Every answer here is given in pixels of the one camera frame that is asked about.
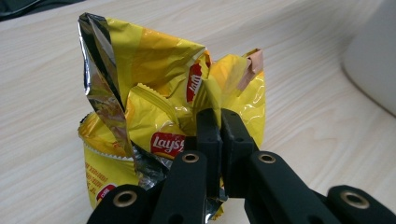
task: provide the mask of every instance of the red logo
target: red logo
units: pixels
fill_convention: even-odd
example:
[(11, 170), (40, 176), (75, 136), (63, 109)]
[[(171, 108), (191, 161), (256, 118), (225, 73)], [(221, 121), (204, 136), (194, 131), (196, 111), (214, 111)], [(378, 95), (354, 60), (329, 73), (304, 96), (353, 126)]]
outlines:
[(99, 193), (96, 195), (96, 201), (101, 202), (105, 196), (117, 186), (115, 184), (108, 184), (104, 188), (102, 188)]
[(173, 159), (183, 151), (186, 136), (173, 133), (155, 133), (151, 136), (151, 153)]
[(189, 80), (187, 82), (187, 89), (186, 89), (186, 99), (187, 102), (192, 102), (192, 99), (194, 98), (195, 94), (198, 92), (200, 86), (201, 86), (201, 65), (198, 63), (193, 64), (190, 67), (190, 73), (189, 73)]

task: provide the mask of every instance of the chip bag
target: chip bag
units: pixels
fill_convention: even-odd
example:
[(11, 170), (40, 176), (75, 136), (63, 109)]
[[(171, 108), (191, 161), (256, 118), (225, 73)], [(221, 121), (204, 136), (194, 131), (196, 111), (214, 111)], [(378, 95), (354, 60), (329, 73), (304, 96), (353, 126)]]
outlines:
[[(118, 185), (150, 189), (164, 180), (186, 136), (196, 135), (195, 116), (203, 109), (215, 110), (219, 126), (222, 108), (237, 112), (262, 142), (259, 49), (213, 63), (203, 45), (129, 22), (84, 13), (78, 27), (94, 109), (78, 128), (92, 207)], [(221, 203), (208, 203), (213, 217)]]

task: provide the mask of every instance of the crumpled chip bag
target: crumpled chip bag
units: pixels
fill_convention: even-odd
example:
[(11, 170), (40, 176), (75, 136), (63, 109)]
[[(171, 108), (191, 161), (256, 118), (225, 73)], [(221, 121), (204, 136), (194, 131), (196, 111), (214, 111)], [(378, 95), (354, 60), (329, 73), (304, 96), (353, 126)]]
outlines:
[(213, 108), (219, 126), (222, 108), (236, 112), (262, 143), (260, 49), (213, 63), (203, 45), (129, 22), (84, 13), (78, 28), (94, 109), (78, 128), (92, 207), (116, 186), (149, 189), (165, 179), (203, 109)]

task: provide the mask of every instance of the white object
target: white object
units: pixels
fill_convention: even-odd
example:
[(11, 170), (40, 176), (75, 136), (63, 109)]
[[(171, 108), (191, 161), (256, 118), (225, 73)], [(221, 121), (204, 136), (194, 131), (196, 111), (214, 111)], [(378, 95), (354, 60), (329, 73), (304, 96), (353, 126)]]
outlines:
[(384, 1), (344, 58), (350, 78), (396, 116), (396, 0)]

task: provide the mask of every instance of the wood grain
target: wood grain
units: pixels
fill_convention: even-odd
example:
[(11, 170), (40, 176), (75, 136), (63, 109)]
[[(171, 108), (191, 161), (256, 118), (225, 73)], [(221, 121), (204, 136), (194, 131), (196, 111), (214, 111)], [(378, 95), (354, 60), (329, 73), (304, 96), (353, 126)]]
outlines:
[[(396, 119), (342, 69), (370, 0), (86, 1), (0, 23), (0, 222), (85, 223), (78, 122), (83, 93), (78, 16), (87, 11), (208, 47), (214, 59), (264, 50), (261, 149), (282, 156), (311, 188), (363, 189), (396, 211)], [(214, 223), (248, 223), (230, 200)]]

